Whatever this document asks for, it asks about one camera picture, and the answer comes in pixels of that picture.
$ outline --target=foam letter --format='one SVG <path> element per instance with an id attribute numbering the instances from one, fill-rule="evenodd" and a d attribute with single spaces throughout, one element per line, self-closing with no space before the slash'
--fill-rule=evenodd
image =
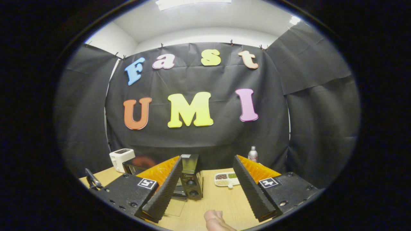
<path id="1" fill-rule="evenodd" d="M 251 68 L 251 69 L 258 68 L 258 64 L 253 63 L 253 60 L 251 59 L 251 58 L 255 58 L 256 57 L 255 55 L 250 54 L 250 52 L 248 51 L 241 51 L 240 53 L 238 53 L 238 55 L 242 57 L 242 61 L 248 68 Z"/>
<path id="2" fill-rule="evenodd" d="M 137 59 L 134 63 L 130 64 L 125 71 L 127 71 L 127 75 L 129 77 L 128 85 L 132 85 L 137 80 L 140 79 L 141 75 L 137 74 L 137 72 L 141 72 L 143 70 L 143 66 L 141 65 L 142 62 L 145 61 L 145 58 L 141 57 Z"/>
<path id="3" fill-rule="evenodd" d="M 221 63 L 221 58 L 218 56 L 220 54 L 219 51 L 217 50 L 204 50 L 201 53 L 201 56 L 203 57 L 201 59 L 201 63 L 204 66 L 217 66 L 218 64 Z"/>
<path id="4" fill-rule="evenodd" d="M 175 59 L 175 56 L 172 54 L 160 55 L 157 57 L 157 61 L 153 63 L 153 68 L 154 69 L 161 69 L 161 68 L 170 69 L 174 67 L 174 59 Z"/>
<path id="5" fill-rule="evenodd" d="M 135 99 L 129 99 L 124 101 L 124 124 L 129 129 L 142 129 L 148 122 L 148 104 L 151 102 L 150 97 L 141 98 L 139 103 L 141 104 L 141 118 L 139 121 L 133 119 L 133 108 L 137 103 Z"/>
<path id="6" fill-rule="evenodd" d="M 189 105 L 182 94 L 169 95 L 168 99 L 171 101 L 171 119 L 168 126 L 182 126 L 179 114 L 187 126 L 190 126 L 194 114 L 196 114 L 196 119 L 194 120 L 195 126 L 212 125 L 214 121 L 210 118 L 210 110 L 208 109 L 208 99 L 210 97 L 211 94 L 208 92 L 198 92 L 194 96 L 191 105 Z"/>
<path id="7" fill-rule="evenodd" d="M 258 115 L 254 112 L 253 101 L 251 95 L 254 93 L 253 90 L 244 88 L 237 89 L 236 93 L 240 97 L 242 115 L 240 120 L 243 122 L 252 121 L 258 119 Z"/>

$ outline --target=orange letter u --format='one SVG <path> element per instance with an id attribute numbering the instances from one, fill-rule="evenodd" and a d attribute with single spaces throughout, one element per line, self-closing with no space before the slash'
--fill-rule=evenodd
<path id="1" fill-rule="evenodd" d="M 135 99 L 129 99 L 124 101 L 124 124 L 129 129 L 142 129 L 148 122 L 148 104 L 151 102 L 150 97 L 141 98 L 139 103 L 141 104 L 141 118 L 139 121 L 134 121 L 133 109 L 137 103 Z"/>

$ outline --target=blue letter f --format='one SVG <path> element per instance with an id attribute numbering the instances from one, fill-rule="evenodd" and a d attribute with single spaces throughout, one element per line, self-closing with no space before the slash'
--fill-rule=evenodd
<path id="1" fill-rule="evenodd" d="M 141 65 L 141 63 L 144 61 L 145 59 L 141 57 L 137 59 L 134 63 L 132 63 L 130 66 L 126 67 L 126 69 L 124 69 L 125 71 L 127 71 L 127 75 L 129 76 L 129 86 L 140 79 L 141 75 L 137 74 L 137 72 L 141 72 L 143 70 L 143 66 Z"/>

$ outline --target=table surface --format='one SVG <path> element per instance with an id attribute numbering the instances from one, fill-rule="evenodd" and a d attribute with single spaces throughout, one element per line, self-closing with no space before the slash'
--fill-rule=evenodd
<path id="1" fill-rule="evenodd" d="M 215 174 L 231 171 L 234 171 L 233 168 L 203 170 L 203 198 L 197 201 L 171 199 L 159 223 L 150 223 L 176 231 L 207 231 L 204 213 L 213 209 L 223 211 L 225 222 L 236 230 L 248 229 L 269 221 L 270 219 L 258 222 L 240 185 L 234 185 L 232 189 L 229 189 L 214 184 Z M 108 185 L 120 175 L 122 173 L 117 172 L 114 167 L 94 174 L 103 186 Z M 80 180 L 85 186 L 89 186 L 85 177 Z"/>

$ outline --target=white ceiling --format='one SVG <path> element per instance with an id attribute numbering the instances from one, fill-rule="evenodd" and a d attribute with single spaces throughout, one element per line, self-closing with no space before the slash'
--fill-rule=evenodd
<path id="1" fill-rule="evenodd" d="M 137 43 L 194 28 L 240 28 L 279 37 L 293 26 L 291 14 L 262 0 L 196 3 L 160 11 L 148 0 L 114 20 Z"/>

